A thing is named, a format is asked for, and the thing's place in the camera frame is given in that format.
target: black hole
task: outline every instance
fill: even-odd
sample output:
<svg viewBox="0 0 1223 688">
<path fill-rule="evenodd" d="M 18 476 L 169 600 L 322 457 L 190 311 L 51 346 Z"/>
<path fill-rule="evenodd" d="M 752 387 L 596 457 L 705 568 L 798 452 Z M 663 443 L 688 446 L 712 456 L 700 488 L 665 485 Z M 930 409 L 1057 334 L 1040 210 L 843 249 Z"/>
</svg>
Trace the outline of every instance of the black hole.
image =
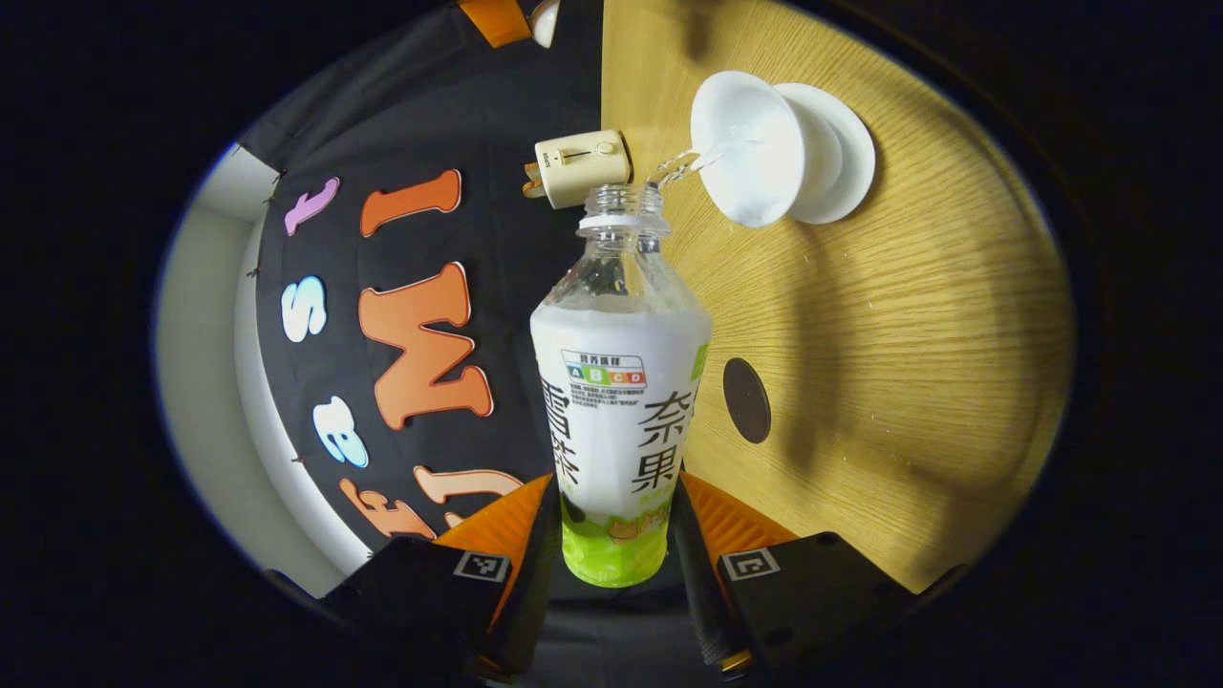
<svg viewBox="0 0 1223 688">
<path fill-rule="evenodd" d="M 752 365 L 742 359 L 726 362 L 722 371 L 722 393 L 726 397 L 726 411 L 735 430 L 748 442 L 763 442 L 773 426 L 773 415 L 764 384 Z"/>
<path fill-rule="evenodd" d="M 764 634 L 764 644 L 773 648 L 785 645 L 790 640 L 794 640 L 794 631 L 788 626 L 774 628 Z"/>
</svg>

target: white label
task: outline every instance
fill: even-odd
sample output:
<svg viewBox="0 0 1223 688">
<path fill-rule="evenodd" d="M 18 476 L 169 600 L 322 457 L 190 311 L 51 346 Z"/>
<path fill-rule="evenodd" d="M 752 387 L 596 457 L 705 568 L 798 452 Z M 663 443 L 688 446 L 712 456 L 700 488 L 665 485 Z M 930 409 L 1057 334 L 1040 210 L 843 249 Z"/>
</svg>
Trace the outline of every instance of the white label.
<svg viewBox="0 0 1223 688">
<path fill-rule="evenodd" d="M 704 312 L 531 315 L 556 477 L 586 519 L 632 519 L 670 497 L 711 330 Z"/>
</svg>

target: plastic bottle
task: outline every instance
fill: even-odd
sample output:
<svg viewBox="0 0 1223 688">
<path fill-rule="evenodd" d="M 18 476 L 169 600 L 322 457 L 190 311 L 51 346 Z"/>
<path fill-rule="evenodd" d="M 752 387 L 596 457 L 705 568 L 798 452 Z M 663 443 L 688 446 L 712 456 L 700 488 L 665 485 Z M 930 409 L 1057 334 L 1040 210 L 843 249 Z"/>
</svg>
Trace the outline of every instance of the plastic bottle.
<svg viewBox="0 0 1223 688">
<path fill-rule="evenodd" d="M 565 563 L 594 585 L 658 572 L 713 320 L 663 259 L 652 186 L 591 189 L 586 252 L 531 315 Z"/>
</svg>

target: bottle neck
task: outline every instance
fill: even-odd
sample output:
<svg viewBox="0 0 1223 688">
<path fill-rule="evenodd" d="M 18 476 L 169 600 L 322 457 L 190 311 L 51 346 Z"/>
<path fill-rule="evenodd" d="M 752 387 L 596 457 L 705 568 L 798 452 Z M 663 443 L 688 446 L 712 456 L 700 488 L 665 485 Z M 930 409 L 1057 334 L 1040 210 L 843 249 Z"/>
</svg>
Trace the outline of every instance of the bottle neck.
<svg viewBox="0 0 1223 688">
<path fill-rule="evenodd" d="M 603 252 L 658 252 L 659 238 L 671 232 L 663 219 L 663 197 L 653 186 L 607 183 L 591 189 L 586 197 L 586 216 L 578 222 L 577 235 L 587 238 Z"/>
<path fill-rule="evenodd" d="M 641 231 L 630 226 L 602 226 L 578 231 L 586 237 L 589 255 L 620 255 L 627 252 L 657 253 L 662 249 L 662 237 L 656 231 Z"/>
</svg>

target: wooden tabletop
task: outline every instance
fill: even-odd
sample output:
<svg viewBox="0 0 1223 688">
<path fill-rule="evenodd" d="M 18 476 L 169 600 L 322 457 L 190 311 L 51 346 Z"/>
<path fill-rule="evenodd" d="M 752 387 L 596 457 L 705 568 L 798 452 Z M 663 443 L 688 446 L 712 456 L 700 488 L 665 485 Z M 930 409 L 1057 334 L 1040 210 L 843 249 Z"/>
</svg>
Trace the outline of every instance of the wooden tabletop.
<svg viewBox="0 0 1223 688">
<path fill-rule="evenodd" d="M 637 178 L 691 145 L 722 70 L 802 82 L 866 122 L 873 187 L 827 225 L 725 219 L 697 178 L 665 189 L 664 254 L 713 314 L 689 470 L 799 535 L 835 530 L 912 591 L 982 555 L 1044 463 L 1073 373 L 1069 286 L 1038 203 L 991 137 L 851 35 L 763 0 L 608 0 L 603 126 Z M 726 409 L 731 358 L 773 426 Z"/>
</svg>

